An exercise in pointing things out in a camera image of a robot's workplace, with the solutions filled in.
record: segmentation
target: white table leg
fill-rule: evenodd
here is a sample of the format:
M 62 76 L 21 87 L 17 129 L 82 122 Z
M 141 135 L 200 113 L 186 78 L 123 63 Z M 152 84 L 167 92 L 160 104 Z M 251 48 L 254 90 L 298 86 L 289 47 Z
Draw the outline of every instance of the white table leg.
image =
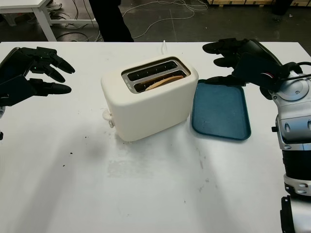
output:
M 42 11 L 43 11 L 45 18 L 47 19 L 49 25 L 52 26 L 50 14 L 49 14 L 49 12 L 45 6 L 42 7 Z
M 39 8 L 32 8 L 33 12 L 47 38 L 48 41 L 57 41 L 44 12 Z

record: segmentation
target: white table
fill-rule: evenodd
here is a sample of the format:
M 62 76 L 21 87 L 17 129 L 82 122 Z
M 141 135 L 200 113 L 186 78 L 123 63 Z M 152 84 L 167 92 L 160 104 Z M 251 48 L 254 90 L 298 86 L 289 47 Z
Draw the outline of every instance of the white table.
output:
M 46 9 L 50 0 L 0 0 L 0 14 L 33 12 L 48 41 L 57 41 L 51 26 L 53 24 L 90 24 L 97 23 L 95 19 L 51 19 Z
M 202 45 L 168 43 L 168 50 L 187 57 L 201 79 L 229 74 Z M 264 45 L 283 63 L 311 61 L 298 43 Z M 64 74 L 70 94 L 32 97 L 0 121 L 0 232 L 281 232 L 285 171 L 270 128 L 277 110 L 258 87 L 244 89 L 246 141 L 199 135 L 188 119 L 124 143 L 102 119 L 100 79 L 159 55 L 161 43 L 9 42 L 0 44 L 0 60 L 17 46 L 55 48 L 76 73 Z

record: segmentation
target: white toaster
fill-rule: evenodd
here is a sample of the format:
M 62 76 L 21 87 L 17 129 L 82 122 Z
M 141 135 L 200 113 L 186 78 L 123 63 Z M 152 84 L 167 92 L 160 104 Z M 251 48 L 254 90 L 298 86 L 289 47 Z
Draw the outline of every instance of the white toaster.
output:
M 109 111 L 103 117 L 132 142 L 187 119 L 198 73 L 177 56 L 162 55 L 102 77 Z

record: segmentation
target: gray floor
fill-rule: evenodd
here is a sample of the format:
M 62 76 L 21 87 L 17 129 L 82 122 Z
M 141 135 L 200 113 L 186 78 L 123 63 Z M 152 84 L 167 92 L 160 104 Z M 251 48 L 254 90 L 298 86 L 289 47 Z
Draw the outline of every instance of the gray floor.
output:
M 75 16 L 72 0 L 58 0 L 63 4 L 62 12 Z M 122 0 L 122 12 L 152 0 Z M 76 0 L 79 18 L 88 18 L 83 0 Z M 199 4 L 196 0 L 187 0 L 188 4 Z M 150 28 L 147 34 L 135 41 L 151 42 L 194 42 L 216 41 L 220 38 L 236 37 L 256 38 L 259 41 L 295 41 L 299 42 L 311 55 L 311 7 L 292 7 L 280 20 L 271 13 L 269 6 L 225 6 L 219 8 L 209 6 L 207 11 L 195 11 L 192 18 L 184 20 L 165 20 Z M 154 21 L 164 18 L 189 17 L 192 12 L 185 6 L 149 4 L 130 11 L 124 17 L 133 37 L 142 34 Z M 46 38 L 35 19 L 28 21 L 27 16 L 17 19 L 17 26 L 10 27 L 6 22 L 0 23 L 0 41 L 46 41 Z M 70 30 L 64 25 L 54 25 L 52 30 L 56 36 L 67 32 L 82 32 L 89 41 L 97 37 L 98 27 L 87 25 L 80 30 Z M 79 34 L 66 35 L 59 41 L 85 41 L 87 38 Z

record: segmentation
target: plastic tray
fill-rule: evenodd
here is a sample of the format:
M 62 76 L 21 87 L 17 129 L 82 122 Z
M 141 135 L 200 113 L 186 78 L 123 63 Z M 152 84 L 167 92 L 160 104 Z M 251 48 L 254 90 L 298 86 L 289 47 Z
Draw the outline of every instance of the plastic tray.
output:
M 251 128 L 243 89 L 199 81 L 193 100 L 192 127 L 205 135 L 249 138 Z

